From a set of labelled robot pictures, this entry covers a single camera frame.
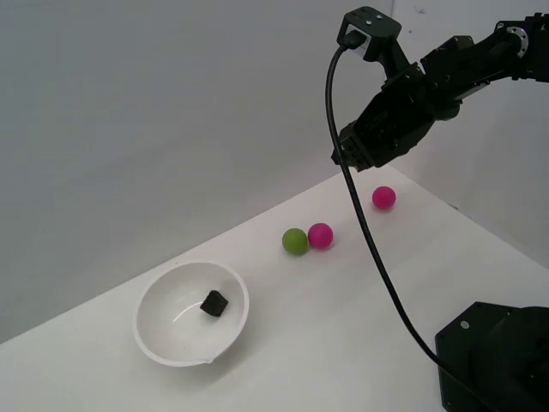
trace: pink ball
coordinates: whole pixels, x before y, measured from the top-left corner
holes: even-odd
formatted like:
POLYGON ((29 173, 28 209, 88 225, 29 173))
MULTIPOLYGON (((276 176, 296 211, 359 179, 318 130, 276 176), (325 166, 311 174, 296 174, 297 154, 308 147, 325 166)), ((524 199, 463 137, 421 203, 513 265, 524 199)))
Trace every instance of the pink ball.
POLYGON ((334 240, 334 232, 326 223, 316 223, 309 229, 309 243, 317 249, 326 249, 334 240))
POLYGON ((371 200, 378 209, 391 209, 396 202, 396 193, 388 186, 379 186, 372 193, 371 200))

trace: bowl rim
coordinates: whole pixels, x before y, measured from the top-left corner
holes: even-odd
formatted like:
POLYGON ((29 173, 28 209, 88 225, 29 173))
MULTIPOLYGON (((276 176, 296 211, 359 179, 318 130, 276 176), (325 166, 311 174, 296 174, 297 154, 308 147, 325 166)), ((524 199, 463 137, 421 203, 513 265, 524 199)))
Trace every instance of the bowl rim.
POLYGON ((229 266, 226 266, 224 264, 219 264, 217 262, 211 261, 211 260, 185 260, 183 262, 177 262, 175 265, 173 265, 171 268, 163 271, 159 275, 157 275, 145 288, 145 290, 142 292, 139 300, 137 301, 136 308, 134 309, 134 316, 133 316, 133 324, 132 329, 134 333, 134 338, 136 339, 137 346, 139 346, 139 349, 150 359, 152 359, 155 362, 158 362, 162 365, 166 365, 169 367, 193 367, 195 365, 201 365, 204 363, 212 363, 218 356, 223 354, 229 347, 236 341, 237 337, 240 335, 240 332, 244 328, 244 324, 246 323, 246 320, 248 318, 248 311, 250 310, 250 296, 248 295, 248 288, 244 284, 244 280, 240 275, 230 268, 229 266), (152 352, 148 346, 145 344, 145 342, 141 338, 141 334, 139 333, 139 329, 137 328, 137 314, 139 312, 139 308, 141 307, 141 304, 143 302, 143 299, 145 298, 145 295, 149 291, 149 289, 158 282, 162 277, 164 277, 166 274, 170 273, 172 270, 175 270, 181 266, 186 266, 189 264, 213 264, 215 266, 219 266, 222 269, 229 272, 238 282, 240 285, 240 288, 242 289, 242 292, 244 294, 244 311, 242 313, 242 317, 240 318, 240 323, 238 324, 238 328, 236 330, 236 333, 234 334, 234 338, 218 353, 210 357, 209 359, 200 359, 200 360, 169 360, 166 358, 163 358, 162 356, 158 356, 154 352, 152 352))

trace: gray wall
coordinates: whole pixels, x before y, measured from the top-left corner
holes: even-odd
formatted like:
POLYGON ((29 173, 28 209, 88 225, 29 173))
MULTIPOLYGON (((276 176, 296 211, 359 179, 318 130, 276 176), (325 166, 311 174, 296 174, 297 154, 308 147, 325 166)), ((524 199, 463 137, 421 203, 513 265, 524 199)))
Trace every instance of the gray wall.
MULTIPOLYGON (((549 13, 547 0, 395 2, 401 42, 413 59, 453 35, 470 34, 479 42, 498 21, 538 11, 549 13)), ((436 124, 394 165, 549 268, 548 105, 549 84, 495 82, 467 98, 457 118, 436 124)))
MULTIPOLYGON (((359 5, 0 1, 0 342, 336 173, 323 82, 359 5)), ((382 78, 343 58, 340 124, 382 78)))

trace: white table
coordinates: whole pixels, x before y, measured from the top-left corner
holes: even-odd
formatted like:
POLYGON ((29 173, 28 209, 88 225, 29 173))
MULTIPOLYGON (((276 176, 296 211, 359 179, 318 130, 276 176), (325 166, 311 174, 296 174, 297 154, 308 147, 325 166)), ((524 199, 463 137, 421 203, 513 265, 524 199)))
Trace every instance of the white table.
MULTIPOLYGON (((357 186, 378 246, 429 343, 476 300, 549 306, 549 273, 394 169, 357 186), (377 185, 398 193, 380 213, 377 185)), ((0 346, 2 410, 442 411, 437 370, 397 317, 336 176, 0 346), (326 221, 334 247, 290 257, 289 227, 326 221), (212 365, 153 363, 130 328, 141 291, 181 259, 232 266, 250 290, 243 335, 212 365)))

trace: ball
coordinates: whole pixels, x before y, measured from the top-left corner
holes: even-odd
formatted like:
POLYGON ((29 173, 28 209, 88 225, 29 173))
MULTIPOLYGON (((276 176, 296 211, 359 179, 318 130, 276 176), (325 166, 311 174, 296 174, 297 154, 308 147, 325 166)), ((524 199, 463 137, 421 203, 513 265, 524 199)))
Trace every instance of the ball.
POLYGON ((309 243, 317 249, 326 249, 334 240, 334 232, 326 223, 316 223, 309 229, 309 243))
POLYGON ((371 194, 371 200, 378 209, 388 210, 396 202, 396 193, 388 186, 379 186, 371 194))
POLYGON ((309 246, 307 235, 301 229, 288 229, 282 236, 282 246, 293 255, 301 255, 309 246))

